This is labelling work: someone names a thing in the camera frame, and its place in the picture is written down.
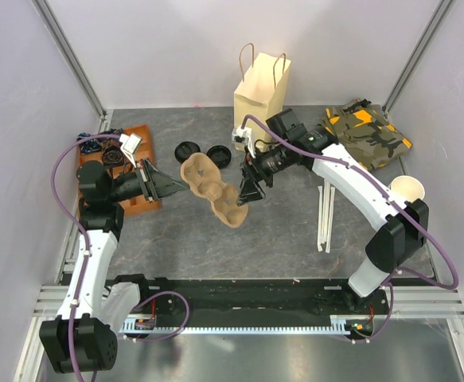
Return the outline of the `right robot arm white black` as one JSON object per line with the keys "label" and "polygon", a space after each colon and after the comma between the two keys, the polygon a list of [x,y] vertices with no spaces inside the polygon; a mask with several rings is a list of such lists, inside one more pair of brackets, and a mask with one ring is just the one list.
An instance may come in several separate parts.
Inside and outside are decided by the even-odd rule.
{"label": "right robot arm white black", "polygon": [[328,181],[365,216],[375,235],[365,248],[366,258],[349,277],[341,303],[360,313],[370,294],[410,259],[427,239],[429,208],[421,199],[409,201],[390,190],[364,169],[327,128],[307,129],[290,108],[262,123],[246,115],[232,131],[232,141],[244,146],[241,163],[241,205],[264,199],[262,187],[273,186],[276,173],[299,165]]}

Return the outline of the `black plastic cup lid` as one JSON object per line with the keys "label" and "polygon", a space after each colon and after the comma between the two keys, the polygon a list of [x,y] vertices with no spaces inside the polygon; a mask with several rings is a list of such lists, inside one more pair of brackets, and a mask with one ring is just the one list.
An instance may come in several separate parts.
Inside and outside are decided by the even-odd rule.
{"label": "black plastic cup lid", "polygon": [[182,164],[184,163],[191,155],[195,153],[200,153],[201,148],[198,144],[192,141],[183,141],[179,143],[174,150],[174,157],[176,160]]}

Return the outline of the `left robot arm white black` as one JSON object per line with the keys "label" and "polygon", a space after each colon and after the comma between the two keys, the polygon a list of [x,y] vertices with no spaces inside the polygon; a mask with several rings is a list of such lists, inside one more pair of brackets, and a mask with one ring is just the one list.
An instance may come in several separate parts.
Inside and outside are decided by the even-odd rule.
{"label": "left robot arm white black", "polygon": [[80,191],[79,250],[68,292],[52,320],[43,322],[40,339],[55,372],[98,372],[111,369],[118,335],[131,311],[149,309],[148,282],[139,275],[117,277],[104,289],[111,257],[123,228],[122,202],[136,197],[160,201],[188,186],[156,169],[149,160],[118,177],[99,161],[76,171]]}

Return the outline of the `beige paper bag with handles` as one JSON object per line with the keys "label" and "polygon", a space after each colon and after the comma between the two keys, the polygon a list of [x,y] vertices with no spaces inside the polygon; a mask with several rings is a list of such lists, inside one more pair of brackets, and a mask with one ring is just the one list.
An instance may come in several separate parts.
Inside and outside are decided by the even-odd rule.
{"label": "beige paper bag with handles", "polygon": [[241,81],[233,94],[233,128],[238,129],[246,115],[266,122],[283,110],[291,60],[285,53],[276,57],[253,53],[251,65],[239,62]]}

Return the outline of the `brown cardboard cup carrier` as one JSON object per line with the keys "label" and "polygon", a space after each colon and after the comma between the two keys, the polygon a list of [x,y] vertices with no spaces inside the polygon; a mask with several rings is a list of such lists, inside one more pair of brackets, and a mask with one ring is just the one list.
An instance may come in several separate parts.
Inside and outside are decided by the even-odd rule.
{"label": "brown cardboard cup carrier", "polygon": [[220,169],[206,154],[191,154],[180,169],[182,180],[199,198],[206,199],[214,215],[230,228],[238,228],[248,215],[247,205],[238,205],[237,188],[224,182]]}

